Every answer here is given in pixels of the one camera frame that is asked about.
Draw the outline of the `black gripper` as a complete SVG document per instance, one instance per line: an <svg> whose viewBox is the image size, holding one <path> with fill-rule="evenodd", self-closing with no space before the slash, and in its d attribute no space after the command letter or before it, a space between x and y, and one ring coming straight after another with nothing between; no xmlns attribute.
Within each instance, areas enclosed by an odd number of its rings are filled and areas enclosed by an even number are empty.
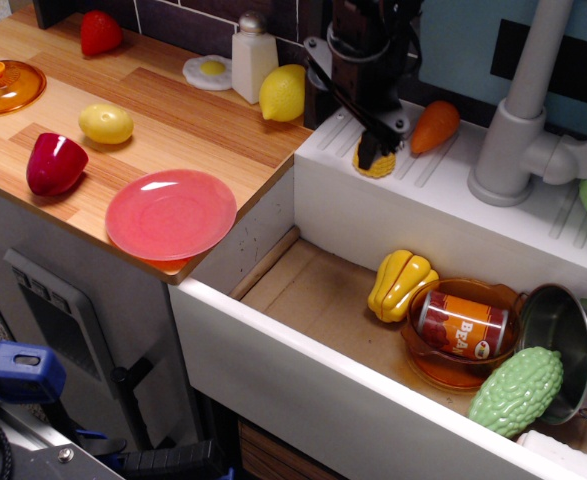
<svg viewBox="0 0 587 480"><path fill-rule="evenodd" d="M328 95L366 129L359 141L359 166L368 170L375 152L397 153L411 122L398 93L397 77L387 65L391 43L353 49L343 39L308 37L303 42L309 69L305 77L304 126L315 130L327 118ZM380 138L400 138L390 145Z"/></svg>

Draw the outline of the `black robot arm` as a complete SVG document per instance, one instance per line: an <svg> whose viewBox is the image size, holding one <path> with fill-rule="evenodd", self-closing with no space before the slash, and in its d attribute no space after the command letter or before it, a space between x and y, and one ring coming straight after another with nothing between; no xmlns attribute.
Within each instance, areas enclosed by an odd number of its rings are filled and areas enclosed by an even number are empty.
<svg viewBox="0 0 587 480"><path fill-rule="evenodd" d="M400 86L421 64L412 26L420 11L419 1L334 1L325 35L304 40L305 124L344 108L363 127L353 164L369 177L392 172L410 128Z"/></svg>

